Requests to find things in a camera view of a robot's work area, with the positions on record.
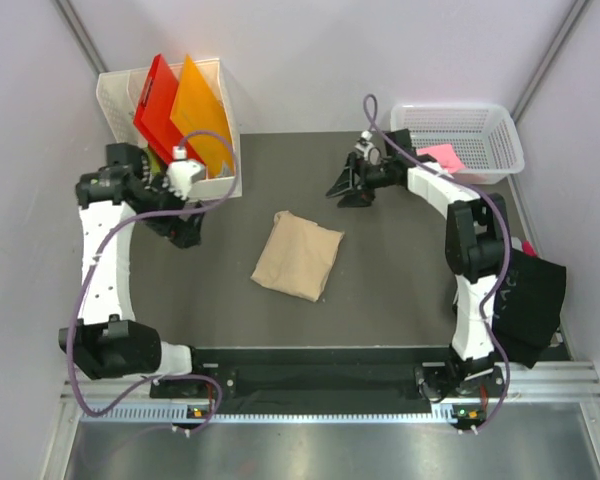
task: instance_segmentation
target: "white storage bin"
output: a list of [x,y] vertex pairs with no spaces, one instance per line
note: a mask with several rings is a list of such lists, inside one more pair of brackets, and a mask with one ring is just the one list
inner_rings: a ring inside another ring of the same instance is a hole
[[403,128],[414,148],[453,145],[467,167],[453,176],[468,183],[491,185],[524,168],[518,132],[499,105],[396,105],[391,130]]
[[[242,163],[240,161],[240,134],[238,124],[233,115],[231,101],[222,75],[222,64],[219,59],[195,62],[196,66],[211,87],[216,98],[224,106],[229,122],[229,132],[238,163],[238,186],[232,197],[242,196]],[[182,64],[170,65],[177,78],[180,78]],[[149,67],[120,72],[102,73],[98,78],[96,97],[107,119],[117,142],[127,142],[146,147],[147,141],[133,126],[133,117]],[[219,198],[229,190],[233,177],[211,178],[197,182],[193,187],[192,197],[200,200]]]

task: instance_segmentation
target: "cable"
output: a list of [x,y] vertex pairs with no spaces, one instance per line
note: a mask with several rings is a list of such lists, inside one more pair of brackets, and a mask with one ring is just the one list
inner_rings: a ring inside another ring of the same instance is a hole
[[216,200],[214,202],[210,202],[202,207],[186,208],[186,209],[182,209],[182,210],[162,210],[162,211],[155,211],[155,212],[145,212],[145,213],[141,213],[139,215],[134,215],[132,217],[129,217],[126,220],[123,220],[118,225],[116,225],[111,230],[109,230],[109,233],[107,233],[105,235],[105,237],[102,239],[102,242],[100,242],[100,245],[98,246],[98,248],[96,249],[96,252],[94,254],[94,257],[93,257],[94,263],[89,267],[89,270],[87,270],[87,274],[85,275],[84,280],[82,281],[82,286],[78,293],[78,298],[76,299],[76,302],[73,306],[73,313],[71,315],[71,320],[69,322],[69,328],[68,328],[68,332],[67,332],[67,370],[69,373],[69,383],[71,384],[71,390],[73,391],[76,401],[78,402],[78,405],[80,405],[80,408],[82,409],[82,411],[90,417],[101,417],[103,415],[106,415],[111,410],[113,410],[116,407],[116,405],[118,405],[122,401],[122,399],[124,399],[124,397],[129,395],[129,393],[134,391],[136,388],[138,388],[139,386],[141,386],[147,382],[156,380],[158,378],[165,378],[167,380],[200,380],[200,381],[211,383],[216,388],[216,390],[218,391],[218,398],[215,402],[215,406],[214,406],[213,410],[210,412],[210,414],[207,415],[207,418],[204,420],[204,422],[202,422],[199,425],[199,427],[194,430],[195,432],[199,432],[206,427],[206,425],[211,421],[213,416],[216,414],[218,408],[220,407],[220,404],[222,403],[222,388],[220,388],[220,385],[218,385],[218,382],[216,382],[211,377],[207,377],[205,375],[194,375],[194,374],[165,375],[165,376],[153,375],[153,376],[144,378],[142,380],[138,380],[136,383],[132,384],[129,388],[124,390],[108,406],[106,406],[102,410],[93,410],[89,407],[89,405],[87,405],[87,402],[86,402],[84,396],[82,395],[82,392],[80,391],[80,386],[78,384],[78,379],[76,376],[76,366],[73,362],[73,348],[74,348],[73,342],[75,341],[75,337],[76,337],[76,327],[78,324],[78,317],[80,315],[80,308],[82,307],[82,302],[84,301],[87,290],[89,289],[89,285],[91,284],[91,281],[93,280],[93,275],[96,271],[96,268],[98,267],[100,258],[102,257],[102,252],[104,251],[106,246],[109,244],[111,239],[127,225],[132,224],[137,221],[140,221],[140,220],[145,220],[147,218],[177,217],[180,215],[195,215],[198,213],[205,213],[210,210],[213,210],[214,208],[219,207],[225,201],[227,201],[227,199],[229,197],[231,197],[231,195],[237,188],[239,177],[240,177],[240,166],[238,165],[238,160],[236,158],[235,152],[233,151],[233,147],[222,136],[220,136],[217,133],[212,132],[210,130],[196,130],[195,132],[192,132],[192,133],[186,135],[185,137],[183,137],[182,140],[180,141],[180,146],[184,146],[184,144],[187,142],[187,140],[189,140],[192,137],[199,136],[199,135],[208,135],[213,138],[216,138],[231,153],[231,157],[233,159],[233,165],[235,168],[235,174],[233,177],[233,181],[231,182],[231,186],[229,187],[229,190],[227,191],[227,193],[225,193],[218,200]]
[[[369,107],[368,107],[369,100],[371,100],[373,103],[373,111],[372,112],[369,111]],[[400,153],[400,155],[402,155],[405,159],[407,159],[412,164],[416,165],[419,168],[422,168],[425,172],[428,172],[432,175],[438,175],[438,172],[436,172],[432,168],[428,167],[426,164],[419,161],[417,158],[415,158],[414,156],[409,154],[407,151],[405,151],[400,145],[398,145],[393,140],[391,140],[391,138],[389,138],[389,136],[386,133],[384,133],[382,131],[382,129],[378,126],[378,124],[376,122],[376,118],[378,116],[378,99],[376,98],[376,96],[374,94],[369,93],[369,94],[365,95],[364,100],[362,101],[362,109],[364,111],[365,116],[367,117],[367,120],[369,121],[369,130],[374,130],[378,135],[380,135],[380,137],[386,143],[391,145],[395,151]],[[510,383],[510,379],[511,379],[511,367],[509,365],[509,357],[507,357],[507,354],[504,351],[504,348],[502,348],[502,345],[500,345],[500,342],[498,342],[495,335],[493,334],[493,331],[491,330],[491,327],[490,327],[489,323],[487,322],[487,315],[485,314],[485,311],[484,311],[484,307],[485,307],[486,303],[489,301],[489,299],[491,299],[496,294],[496,292],[500,288],[500,285],[502,285],[502,282],[504,282],[504,280],[507,276],[507,270],[509,269],[509,263],[511,261],[511,238],[509,236],[509,229],[507,228],[507,224],[504,220],[504,217],[502,216],[502,213],[500,212],[500,210],[498,210],[498,208],[496,207],[496,204],[493,202],[493,200],[491,200],[491,198],[485,192],[483,192],[479,188],[475,187],[474,185],[464,183],[453,177],[441,176],[441,178],[444,178],[449,183],[458,185],[460,187],[471,190],[474,193],[477,193],[480,196],[480,198],[482,198],[482,200],[484,200],[484,202],[489,206],[489,208],[493,212],[493,216],[496,218],[498,225],[500,226],[500,230],[502,231],[502,235],[504,237],[504,256],[502,259],[502,269],[498,273],[495,285],[493,286],[493,288],[491,290],[489,290],[487,295],[480,302],[480,315],[482,316],[482,319],[484,321],[484,326],[487,330],[489,337],[491,338],[493,345],[495,346],[496,350],[498,350],[498,352],[502,356],[502,360],[504,361],[506,378],[504,381],[504,388],[502,389],[502,394],[500,395],[500,398],[498,399],[498,403],[493,408],[493,412],[491,413],[491,415],[489,415],[487,417],[487,419],[484,421],[484,423],[482,425],[480,425],[480,427],[478,427],[477,431],[482,431],[490,423],[491,419],[494,418],[496,416],[496,414],[500,411],[500,408],[502,407],[502,404],[504,403],[504,399],[507,397],[507,392],[509,391],[509,383]]]

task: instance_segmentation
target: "tan cloth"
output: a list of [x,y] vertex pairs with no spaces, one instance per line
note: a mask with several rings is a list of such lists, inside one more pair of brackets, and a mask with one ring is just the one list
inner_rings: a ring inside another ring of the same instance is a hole
[[278,212],[251,279],[265,288],[316,302],[324,290],[344,232],[290,212]]

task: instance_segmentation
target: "white bin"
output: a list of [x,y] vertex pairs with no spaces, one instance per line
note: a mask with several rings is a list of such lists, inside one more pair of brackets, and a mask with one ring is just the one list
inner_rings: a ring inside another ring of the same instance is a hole
[[450,143],[467,167],[454,177],[494,184],[524,168],[524,155],[509,112],[493,104],[396,105],[391,130],[408,128],[414,148]]
[[[231,101],[222,75],[222,64],[219,59],[203,60],[195,62],[196,66],[211,87],[216,98],[224,106],[229,122],[229,132],[233,149],[236,152],[239,166],[238,186],[232,197],[242,196],[242,163],[240,161],[240,134],[238,124],[233,115]],[[177,78],[180,78],[182,64],[170,65],[171,70]],[[98,78],[96,97],[107,123],[113,132],[117,142],[127,142],[140,147],[146,147],[147,141],[133,126],[136,107],[145,79],[149,73],[149,67],[135,70],[123,70],[119,72],[102,73]],[[201,180],[194,185],[192,198],[209,200],[219,198],[229,190],[233,177],[211,178]]]

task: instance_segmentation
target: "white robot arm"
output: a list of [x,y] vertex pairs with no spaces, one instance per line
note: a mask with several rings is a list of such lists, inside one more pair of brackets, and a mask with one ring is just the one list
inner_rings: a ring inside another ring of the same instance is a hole
[[[368,136],[348,155],[345,168],[327,192],[327,197],[342,196],[338,207],[369,207],[375,199],[375,189],[391,185],[405,187],[426,200],[447,221],[445,256],[457,282],[457,326],[451,341],[451,355],[446,364],[448,384],[455,387],[463,382],[493,372],[494,346],[485,328],[493,317],[493,297],[480,304],[496,284],[502,266],[504,240],[491,209],[477,193],[454,185],[443,178],[449,175],[429,155],[418,156],[413,151],[408,130],[391,132],[395,143],[418,157],[433,173],[407,163],[387,146],[386,158],[371,162],[368,152],[375,147]],[[493,194],[506,221],[504,200]],[[486,227],[482,233],[476,226]]]
[[[407,188],[410,192],[426,200],[446,220],[450,204],[455,202],[480,201],[477,193],[453,185],[443,178],[448,173],[438,164],[431,163],[429,167],[439,172],[432,175],[421,168],[408,170]],[[479,278],[475,283],[469,281],[464,275],[456,275],[457,290],[457,326],[451,341],[451,347],[456,351],[461,360],[488,357],[493,352],[493,343],[487,334],[485,321],[491,326],[493,319],[493,297],[485,305],[486,319],[480,314],[480,302],[496,283],[496,275],[491,274]],[[488,371],[474,372],[478,376]]]
[[[204,165],[174,151],[176,161],[165,174],[151,175],[145,152],[129,144],[107,146],[107,165],[85,174],[76,185],[83,230],[83,280],[98,268],[80,310],[74,361],[92,379],[133,374],[180,375],[193,370],[194,351],[161,341],[158,333],[135,322],[129,294],[129,246],[134,223],[115,235],[99,259],[97,248],[109,231],[146,211],[179,210],[193,184],[205,176]],[[202,215],[187,220],[161,217],[145,223],[180,248],[200,242]],[[67,329],[60,330],[66,351]]]

